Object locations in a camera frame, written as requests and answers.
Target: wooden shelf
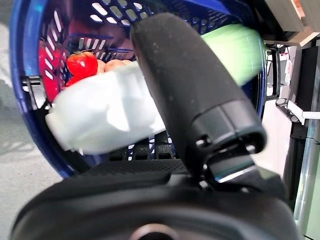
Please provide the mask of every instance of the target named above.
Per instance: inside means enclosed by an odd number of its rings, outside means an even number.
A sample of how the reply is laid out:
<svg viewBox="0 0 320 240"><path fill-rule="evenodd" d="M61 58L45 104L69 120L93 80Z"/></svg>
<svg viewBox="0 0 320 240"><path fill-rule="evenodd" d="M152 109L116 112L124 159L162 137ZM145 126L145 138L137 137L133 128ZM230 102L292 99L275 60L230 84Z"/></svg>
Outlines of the wooden shelf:
<svg viewBox="0 0 320 240"><path fill-rule="evenodd" d="M265 0L282 30L296 32L288 41L268 44L303 46L320 33L320 0Z"/></svg>

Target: shopping basket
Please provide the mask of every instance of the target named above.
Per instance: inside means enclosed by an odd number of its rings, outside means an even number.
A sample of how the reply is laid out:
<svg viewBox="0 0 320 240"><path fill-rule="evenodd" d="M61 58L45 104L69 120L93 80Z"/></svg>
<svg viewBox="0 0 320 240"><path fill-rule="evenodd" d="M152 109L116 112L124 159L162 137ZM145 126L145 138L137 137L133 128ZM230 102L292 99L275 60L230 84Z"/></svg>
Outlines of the shopping basket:
<svg viewBox="0 0 320 240"><path fill-rule="evenodd" d="M83 173L104 161L179 157L166 132L108 154L63 151L45 122L45 115L52 107L52 96L64 90L71 76L66 68L70 54L88 50L104 62L133 61L135 55L129 37L132 24L162 12L179 16L199 34L238 23L258 28L257 18L244 0L15 1L10 25L15 96L33 140L62 177ZM260 116L265 78L263 65L261 73L242 88Z"/></svg>

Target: black handle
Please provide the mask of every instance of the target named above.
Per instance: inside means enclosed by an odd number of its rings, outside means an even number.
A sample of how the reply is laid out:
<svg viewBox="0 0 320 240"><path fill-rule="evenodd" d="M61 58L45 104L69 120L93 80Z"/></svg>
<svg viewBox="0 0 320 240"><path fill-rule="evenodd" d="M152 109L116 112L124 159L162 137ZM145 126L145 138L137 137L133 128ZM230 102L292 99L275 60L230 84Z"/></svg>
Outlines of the black handle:
<svg viewBox="0 0 320 240"><path fill-rule="evenodd" d="M244 136L263 149L266 135L251 103L191 26L161 13L138 22L131 38L166 129L194 175L212 152Z"/></svg>
<svg viewBox="0 0 320 240"><path fill-rule="evenodd" d="M279 49L276 46L267 46L267 51L271 52L272 56L272 95L267 96L267 88L265 88L265 100L278 99L280 96L281 88L281 68L280 68L280 54Z"/></svg>

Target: green vegetable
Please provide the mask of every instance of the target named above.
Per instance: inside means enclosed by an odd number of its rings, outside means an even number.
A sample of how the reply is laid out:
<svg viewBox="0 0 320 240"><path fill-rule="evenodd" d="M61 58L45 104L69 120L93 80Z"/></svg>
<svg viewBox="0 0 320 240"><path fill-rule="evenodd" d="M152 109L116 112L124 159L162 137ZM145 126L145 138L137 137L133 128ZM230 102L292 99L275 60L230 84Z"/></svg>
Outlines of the green vegetable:
<svg viewBox="0 0 320 240"><path fill-rule="evenodd" d="M265 48L255 30L241 24L231 24L201 37L239 86L246 84L261 71Z"/></svg>

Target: tomato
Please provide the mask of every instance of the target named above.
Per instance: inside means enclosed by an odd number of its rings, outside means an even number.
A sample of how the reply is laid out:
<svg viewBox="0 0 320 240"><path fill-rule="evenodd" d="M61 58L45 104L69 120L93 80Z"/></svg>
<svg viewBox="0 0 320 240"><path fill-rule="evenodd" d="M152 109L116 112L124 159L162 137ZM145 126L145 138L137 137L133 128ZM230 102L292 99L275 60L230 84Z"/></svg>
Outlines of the tomato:
<svg viewBox="0 0 320 240"><path fill-rule="evenodd" d="M76 52L66 60L66 66L70 73L80 79L93 76L97 73L98 62L90 52Z"/></svg>
<svg viewBox="0 0 320 240"><path fill-rule="evenodd" d="M72 77L70 77L69 81L67 81L65 86L70 87L72 84L75 84L75 83L79 82L80 80L81 80L81 78L78 78L76 76L72 76Z"/></svg>
<svg viewBox="0 0 320 240"><path fill-rule="evenodd" d="M43 86L46 94L46 98L49 100L50 103L52 103L59 93L58 86L57 86L57 80L55 77L53 79L50 79L46 75L43 76Z"/></svg>

